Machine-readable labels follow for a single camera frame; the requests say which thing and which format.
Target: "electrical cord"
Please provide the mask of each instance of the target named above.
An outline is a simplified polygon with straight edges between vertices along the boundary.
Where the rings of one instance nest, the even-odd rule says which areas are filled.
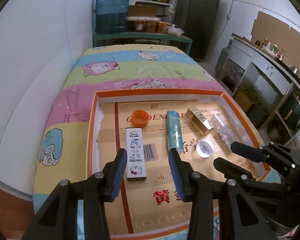
[[[220,34],[217,36],[216,40],[219,39],[220,35],[221,35],[221,34],[223,33],[223,31],[225,30],[225,28],[226,28],[226,26],[227,26],[227,24],[228,24],[228,22],[229,22],[229,20],[230,20],[230,19],[228,18],[228,16],[229,16],[229,14],[231,13],[233,2],[234,2],[234,0],[232,0],[231,6],[230,6],[230,11],[229,11],[229,13],[227,14],[227,21],[226,21],[226,24],[225,24],[225,26],[223,27],[223,29],[222,29],[222,31],[220,32]]]

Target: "dark red stripe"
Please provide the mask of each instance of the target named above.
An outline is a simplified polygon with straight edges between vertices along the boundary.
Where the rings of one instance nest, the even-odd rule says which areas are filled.
[[[115,146],[118,152],[119,149],[121,148],[120,133],[119,133],[118,103],[114,103],[114,129],[115,129]],[[124,180],[122,180],[122,184],[121,184],[121,197],[122,197],[122,205],[123,205],[124,216],[126,218],[128,233],[133,234],[133,227],[131,222],[131,216],[129,211],[127,192],[126,192],[126,187],[124,185]]]

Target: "green table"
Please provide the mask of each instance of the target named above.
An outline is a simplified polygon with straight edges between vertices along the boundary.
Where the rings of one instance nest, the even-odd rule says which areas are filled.
[[[96,41],[107,40],[107,39],[126,39],[126,38],[143,38],[143,39],[156,39],[156,40],[170,40],[179,41],[186,43],[185,53],[189,55],[189,51],[192,44],[192,39],[186,36],[173,36],[170,34],[163,33],[145,33],[145,32],[125,32],[125,33],[115,33],[115,34],[94,34],[93,35],[93,47],[96,46]]]

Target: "pink stripe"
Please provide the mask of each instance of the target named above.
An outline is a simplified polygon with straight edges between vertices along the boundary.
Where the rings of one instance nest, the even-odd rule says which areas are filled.
[[[188,88],[224,89],[218,82],[181,78],[140,78],[117,82],[104,82],[94,85],[73,85],[62,90],[57,96],[46,127],[57,123],[89,122],[93,95],[97,91],[122,90],[134,88]]]

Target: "gold box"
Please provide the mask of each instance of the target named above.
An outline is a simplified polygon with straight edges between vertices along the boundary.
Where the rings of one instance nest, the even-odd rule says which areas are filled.
[[[203,136],[208,135],[213,129],[213,126],[211,125],[209,120],[207,120],[207,118],[195,106],[191,106],[188,108],[186,117],[194,122],[197,128],[202,132]]]

